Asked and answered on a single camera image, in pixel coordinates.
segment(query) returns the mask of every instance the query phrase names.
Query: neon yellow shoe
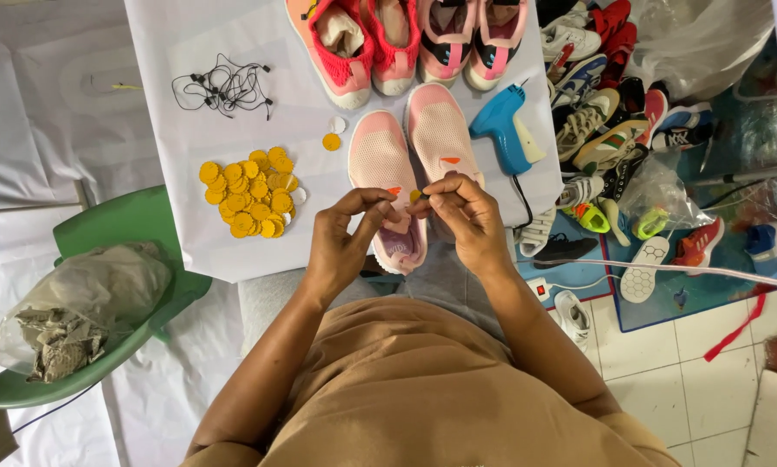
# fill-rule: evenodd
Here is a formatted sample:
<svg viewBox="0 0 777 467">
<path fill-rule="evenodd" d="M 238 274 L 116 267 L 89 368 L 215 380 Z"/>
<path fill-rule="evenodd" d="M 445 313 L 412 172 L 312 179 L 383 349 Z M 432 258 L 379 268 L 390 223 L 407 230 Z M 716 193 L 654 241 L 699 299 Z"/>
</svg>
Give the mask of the neon yellow shoe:
<svg viewBox="0 0 777 467">
<path fill-rule="evenodd" d="M 591 232 L 604 234 L 610 230 L 608 218 L 592 203 L 579 203 L 576 206 L 562 209 L 562 212 L 579 221 L 579 225 Z"/>
<path fill-rule="evenodd" d="M 668 224 L 668 213 L 663 208 L 651 208 L 633 225 L 633 236 L 640 240 L 648 240 L 659 234 Z"/>
</svg>

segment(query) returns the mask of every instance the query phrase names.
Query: blue shoe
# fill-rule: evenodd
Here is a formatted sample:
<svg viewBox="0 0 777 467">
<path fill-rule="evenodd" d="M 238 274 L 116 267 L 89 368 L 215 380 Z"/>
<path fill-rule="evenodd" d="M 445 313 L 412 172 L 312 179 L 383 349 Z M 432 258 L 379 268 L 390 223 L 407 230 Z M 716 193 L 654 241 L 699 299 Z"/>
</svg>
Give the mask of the blue shoe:
<svg viewBox="0 0 777 467">
<path fill-rule="evenodd" d="M 678 126 L 694 128 L 712 123 L 713 118 L 712 105 L 708 102 L 700 102 L 691 107 L 676 106 L 665 114 L 665 119 L 660 124 L 659 130 L 663 131 Z"/>
<path fill-rule="evenodd" d="M 578 104 L 600 83 L 602 70 L 607 66 L 608 58 L 603 53 L 581 60 L 555 85 L 555 99 L 550 101 L 550 108 Z"/>
<path fill-rule="evenodd" d="M 777 279 L 777 222 L 750 227 L 745 250 L 755 262 L 755 272 Z"/>
</svg>

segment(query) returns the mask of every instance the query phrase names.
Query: white table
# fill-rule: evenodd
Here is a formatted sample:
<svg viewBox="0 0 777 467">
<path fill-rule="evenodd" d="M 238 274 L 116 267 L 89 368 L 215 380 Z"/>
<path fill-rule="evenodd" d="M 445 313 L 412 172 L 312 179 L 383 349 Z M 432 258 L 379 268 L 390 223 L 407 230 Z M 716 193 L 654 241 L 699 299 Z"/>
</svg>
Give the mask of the white table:
<svg viewBox="0 0 777 467">
<path fill-rule="evenodd" d="M 304 267 L 314 215 L 351 189 L 347 150 L 353 125 L 377 108 L 402 118 L 407 96 L 384 97 L 373 91 L 370 102 L 357 111 L 335 107 L 290 26 L 285 0 L 125 3 L 186 270 L 235 282 Z M 272 69 L 261 78 L 265 93 L 275 101 L 269 122 L 263 109 L 234 112 L 235 119 L 230 120 L 215 111 L 178 107 L 172 79 L 210 70 L 219 52 L 237 63 L 258 62 Z M 525 85 L 527 102 L 518 115 L 548 154 L 519 177 L 534 213 L 547 210 L 562 188 L 544 75 L 531 6 L 527 33 L 498 88 L 482 94 L 470 90 L 462 78 L 452 88 L 468 124 L 498 90 L 530 77 Z M 341 115 L 349 130 L 342 134 L 342 148 L 329 152 L 321 140 L 334 115 Z M 253 150 L 273 146 L 285 148 L 295 162 L 294 173 L 308 200 L 297 208 L 296 219 L 281 238 L 234 239 L 216 207 L 205 202 L 198 168 L 208 160 L 235 162 Z M 527 212 L 512 180 L 498 166 L 491 139 L 474 141 L 473 148 L 504 223 L 526 222 Z"/>
</svg>

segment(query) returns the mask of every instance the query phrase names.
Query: blue tag gun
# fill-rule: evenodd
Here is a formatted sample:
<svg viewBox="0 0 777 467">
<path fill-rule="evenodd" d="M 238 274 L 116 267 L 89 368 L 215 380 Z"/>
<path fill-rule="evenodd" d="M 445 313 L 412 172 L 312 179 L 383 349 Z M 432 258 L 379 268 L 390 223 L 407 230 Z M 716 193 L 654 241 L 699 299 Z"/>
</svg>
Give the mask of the blue tag gun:
<svg viewBox="0 0 777 467">
<path fill-rule="evenodd" d="M 526 82 L 524 80 L 518 86 L 511 84 L 496 94 L 469 125 L 469 135 L 473 139 L 492 135 L 498 162 L 507 175 L 527 172 L 546 155 L 516 116 L 516 111 L 524 105 L 526 99 L 522 88 Z"/>
</svg>

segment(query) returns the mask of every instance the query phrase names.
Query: pink sneaker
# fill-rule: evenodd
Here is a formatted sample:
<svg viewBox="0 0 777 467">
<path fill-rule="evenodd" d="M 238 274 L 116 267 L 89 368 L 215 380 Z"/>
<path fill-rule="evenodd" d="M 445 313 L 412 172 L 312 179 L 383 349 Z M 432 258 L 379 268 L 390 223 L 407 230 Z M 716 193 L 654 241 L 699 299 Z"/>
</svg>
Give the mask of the pink sneaker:
<svg viewBox="0 0 777 467">
<path fill-rule="evenodd" d="M 447 87 L 469 59 L 478 0 L 418 0 L 420 77 Z"/>
<path fill-rule="evenodd" d="M 465 174 L 484 188 L 484 175 L 478 170 L 466 119 L 455 98 L 440 83 L 415 87 L 408 96 L 404 118 L 408 141 L 417 153 L 431 184 L 447 174 Z M 434 228 L 440 239 L 454 243 L 452 230 L 435 217 Z"/>
<path fill-rule="evenodd" d="M 393 6 L 383 6 L 385 2 L 377 6 L 375 0 L 363 1 L 368 7 L 363 14 L 363 23 L 374 40 L 371 80 L 384 95 L 399 96 L 412 86 L 420 46 L 416 1 L 401 1 Z M 375 12 L 377 7 L 387 10 Z"/>
<path fill-rule="evenodd" d="M 343 109 L 356 109 L 369 101 L 374 43 L 360 20 L 359 0 L 285 0 L 290 24 L 308 48 L 311 63 L 328 97 Z M 329 6 L 341 8 L 363 31 L 364 43 L 353 58 L 342 58 L 322 45 L 316 21 Z"/>
<path fill-rule="evenodd" d="M 426 258 L 426 219 L 406 213 L 417 189 L 400 123 L 388 111 L 365 114 L 353 129 L 348 151 L 348 176 L 355 188 L 377 187 L 394 193 L 399 223 L 383 221 L 371 242 L 377 262 L 393 274 L 409 274 Z"/>
<path fill-rule="evenodd" d="M 472 87 L 491 90 L 498 84 L 518 51 L 526 25 L 527 0 L 520 0 L 517 5 L 504 0 L 478 3 L 478 30 L 469 54 L 469 66 L 464 69 Z"/>
</svg>

